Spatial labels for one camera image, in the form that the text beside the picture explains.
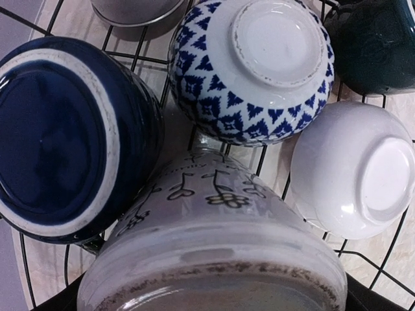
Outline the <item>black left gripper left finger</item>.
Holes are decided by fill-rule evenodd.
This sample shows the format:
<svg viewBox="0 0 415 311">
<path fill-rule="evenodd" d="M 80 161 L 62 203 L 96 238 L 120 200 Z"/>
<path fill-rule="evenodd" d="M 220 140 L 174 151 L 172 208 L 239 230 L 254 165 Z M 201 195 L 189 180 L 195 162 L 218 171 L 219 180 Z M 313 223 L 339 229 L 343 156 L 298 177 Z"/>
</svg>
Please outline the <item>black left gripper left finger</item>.
<svg viewBox="0 0 415 311">
<path fill-rule="evenodd" d="M 77 294 L 79 285 L 71 284 L 65 290 L 48 299 L 33 311 L 77 311 Z"/>
</svg>

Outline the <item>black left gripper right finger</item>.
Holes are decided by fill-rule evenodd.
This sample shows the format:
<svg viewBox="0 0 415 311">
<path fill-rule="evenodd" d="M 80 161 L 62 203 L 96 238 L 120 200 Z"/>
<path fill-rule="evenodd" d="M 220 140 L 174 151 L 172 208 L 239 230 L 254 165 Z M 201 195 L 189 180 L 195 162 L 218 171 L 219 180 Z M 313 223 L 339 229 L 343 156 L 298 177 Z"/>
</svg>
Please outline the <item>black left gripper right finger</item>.
<svg viewBox="0 0 415 311">
<path fill-rule="evenodd" d="M 406 311 L 403 307 L 368 289 L 348 273 L 346 311 Z"/>
</svg>

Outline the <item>white floral print mug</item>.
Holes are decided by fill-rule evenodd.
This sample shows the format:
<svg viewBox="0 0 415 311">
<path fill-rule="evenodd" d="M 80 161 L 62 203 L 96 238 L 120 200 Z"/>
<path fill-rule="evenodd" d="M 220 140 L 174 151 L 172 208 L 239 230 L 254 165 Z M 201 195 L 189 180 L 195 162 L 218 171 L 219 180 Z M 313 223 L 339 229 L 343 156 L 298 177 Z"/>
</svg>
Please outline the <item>white floral print mug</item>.
<svg viewBox="0 0 415 311">
<path fill-rule="evenodd" d="M 168 163 L 120 219 L 79 310 L 344 310 L 335 252 L 272 189 L 212 149 Z"/>
</svg>

